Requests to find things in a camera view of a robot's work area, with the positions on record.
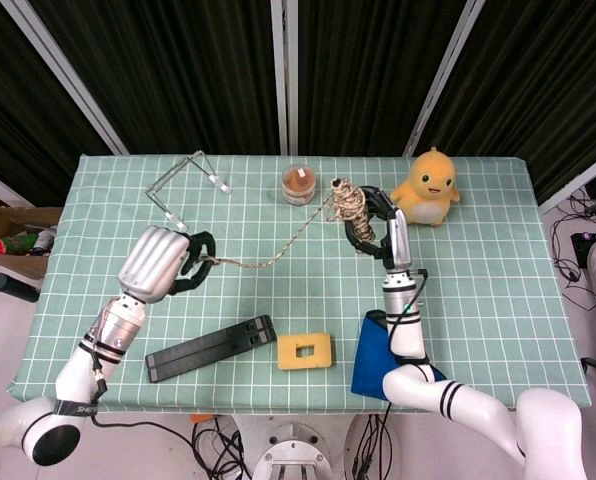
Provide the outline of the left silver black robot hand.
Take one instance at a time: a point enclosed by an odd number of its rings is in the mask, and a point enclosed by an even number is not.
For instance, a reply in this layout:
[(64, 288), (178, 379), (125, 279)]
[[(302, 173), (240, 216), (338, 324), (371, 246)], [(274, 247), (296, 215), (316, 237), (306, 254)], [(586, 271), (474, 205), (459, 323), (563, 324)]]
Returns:
[(166, 295), (195, 290), (208, 276), (216, 254), (213, 235), (188, 235), (148, 226), (127, 256), (117, 276), (121, 290), (154, 304)]

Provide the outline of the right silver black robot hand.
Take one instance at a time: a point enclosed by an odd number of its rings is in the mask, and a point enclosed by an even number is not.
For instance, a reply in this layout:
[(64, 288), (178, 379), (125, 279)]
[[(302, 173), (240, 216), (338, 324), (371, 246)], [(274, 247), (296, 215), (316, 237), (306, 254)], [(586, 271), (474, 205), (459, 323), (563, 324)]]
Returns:
[(386, 222), (386, 235), (377, 246), (363, 241), (356, 233), (351, 220), (345, 220), (345, 234), (349, 243), (361, 253), (381, 260), (390, 274), (407, 271), (411, 268), (411, 252), (407, 221), (404, 211), (395, 206), (387, 194), (377, 187), (361, 186), (364, 194), (368, 218), (377, 217)]

